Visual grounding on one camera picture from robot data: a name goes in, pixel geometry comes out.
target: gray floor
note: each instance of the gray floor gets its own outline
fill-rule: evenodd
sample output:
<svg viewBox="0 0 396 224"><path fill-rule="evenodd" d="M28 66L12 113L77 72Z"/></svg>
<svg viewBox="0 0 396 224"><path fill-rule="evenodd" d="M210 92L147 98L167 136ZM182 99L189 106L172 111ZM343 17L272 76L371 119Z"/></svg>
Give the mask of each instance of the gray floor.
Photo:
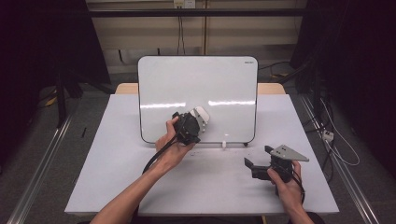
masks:
<svg viewBox="0 0 396 224"><path fill-rule="evenodd" d="M113 87L121 82L133 82L133 75L113 76ZM269 71L261 70L261 82L270 80ZM76 114L68 128L49 171L42 182L40 191L35 196L24 223L78 223L89 220L89 217L75 217L64 213L64 208L73 190L74 183L85 161L91 143L106 109L108 95L91 87L83 85L84 95L81 99L67 99L69 105L78 105ZM301 102L301 97L295 92L293 83L285 85L286 92L293 101L297 114L302 122L309 117ZM348 121L343 117L342 110L332 104L334 121L337 129L358 152L361 164L349 167L361 186L363 193L373 206L380 223L394 223L396 220L396 181L371 155L365 143L354 135ZM18 199L29 183L36 167L40 163L57 125L56 105L37 109L29 132L21 142L18 150L10 157L4 172L0 176L0 223L7 223ZM307 137L316 152L318 161L324 161L326 151L318 138L318 134L308 133ZM355 161L348 146L339 136L335 136L336 146L347 161ZM328 164L325 175L331 172ZM332 194L340 208L340 213L324 216L326 223L364 223L360 212L352 201L344 182L334 169L330 182ZM268 223L287 223L285 216L267 217Z"/></svg>

